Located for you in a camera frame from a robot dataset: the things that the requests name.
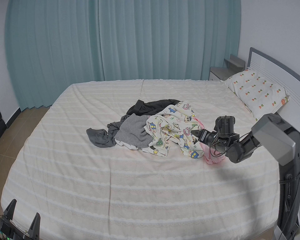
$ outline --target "nightstand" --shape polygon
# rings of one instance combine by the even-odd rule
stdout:
[[[245,69],[245,61],[232,54],[224,61],[227,67],[210,67],[209,80],[225,81]]]

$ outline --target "dark gray garment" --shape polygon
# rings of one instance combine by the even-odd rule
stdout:
[[[88,135],[89,140],[97,147],[100,148],[108,148],[112,147],[116,144],[115,135],[119,131],[122,123],[128,118],[130,115],[124,115],[121,117],[120,122],[111,122],[107,125],[108,132],[105,129],[87,129],[86,133]]]
[[[115,139],[138,148],[148,147],[153,140],[152,136],[144,129],[148,118],[147,115],[137,116],[133,113],[123,122]]]

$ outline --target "pillow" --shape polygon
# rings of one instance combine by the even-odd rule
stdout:
[[[288,101],[282,86],[250,68],[231,76],[224,83],[245,104],[256,121],[266,113],[275,113]]]

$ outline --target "curtain fold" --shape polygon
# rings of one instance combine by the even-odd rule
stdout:
[[[7,66],[21,110],[49,106],[71,84],[103,81],[98,1],[11,0]]]
[[[237,55],[240,0],[101,0],[105,80],[207,80]]]

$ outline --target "white bed sheet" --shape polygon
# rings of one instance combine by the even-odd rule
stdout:
[[[278,165],[261,147],[239,164],[208,165],[183,156],[94,146],[87,128],[119,121],[138,99],[189,102],[212,130],[235,116],[243,135],[255,124],[222,83],[127,80],[73,84],[55,101],[12,165],[1,206],[17,199],[14,222],[28,229],[36,212],[48,239],[249,239],[273,225]]]

